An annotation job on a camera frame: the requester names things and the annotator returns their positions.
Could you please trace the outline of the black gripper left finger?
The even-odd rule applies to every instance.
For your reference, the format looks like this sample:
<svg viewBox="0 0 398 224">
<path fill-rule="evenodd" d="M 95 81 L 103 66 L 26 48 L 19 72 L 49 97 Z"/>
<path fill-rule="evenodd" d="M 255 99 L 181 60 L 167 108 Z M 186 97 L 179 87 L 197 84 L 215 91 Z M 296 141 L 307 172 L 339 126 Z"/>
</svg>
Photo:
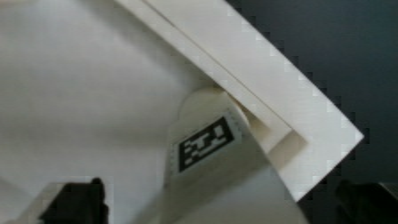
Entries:
<svg viewBox="0 0 398 224">
<path fill-rule="evenodd" d="M 108 224 L 108 213 L 101 178 L 53 182 L 33 200 L 26 224 Z"/>
</svg>

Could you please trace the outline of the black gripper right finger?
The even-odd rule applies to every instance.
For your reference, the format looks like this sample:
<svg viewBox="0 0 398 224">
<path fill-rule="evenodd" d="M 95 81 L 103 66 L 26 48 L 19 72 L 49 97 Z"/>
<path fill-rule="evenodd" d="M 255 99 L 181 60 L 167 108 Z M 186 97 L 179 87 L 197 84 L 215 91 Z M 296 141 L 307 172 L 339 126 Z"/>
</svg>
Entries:
<svg viewBox="0 0 398 224">
<path fill-rule="evenodd" d="M 398 183 L 342 180 L 335 198 L 353 224 L 398 224 Z"/>
</svg>

